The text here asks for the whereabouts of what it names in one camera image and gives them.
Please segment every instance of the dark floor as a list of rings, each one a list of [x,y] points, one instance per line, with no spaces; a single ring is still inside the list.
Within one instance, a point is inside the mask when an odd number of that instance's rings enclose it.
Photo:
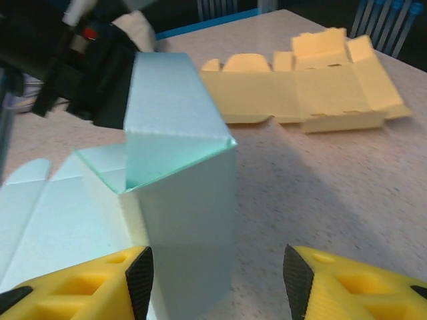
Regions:
[[[399,54],[402,60],[427,71],[427,0],[425,10],[417,17]],[[352,28],[359,0],[281,0],[280,9],[290,10],[325,27]]]

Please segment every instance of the countertop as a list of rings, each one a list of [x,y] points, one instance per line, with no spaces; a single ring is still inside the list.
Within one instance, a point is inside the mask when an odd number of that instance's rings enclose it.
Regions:
[[[200,68],[234,53],[289,50],[323,27],[276,11],[161,42]],[[274,119],[233,127],[239,143],[236,274],[232,295],[206,319],[291,319],[282,277],[287,243],[307,245],[427,280],[427,73],[380,54],[412,119],[383,129],[304,135]],[[63,111],[18,115],[6,174],[46,157],[57,169],[71,148],[124,141],[121,131]]]

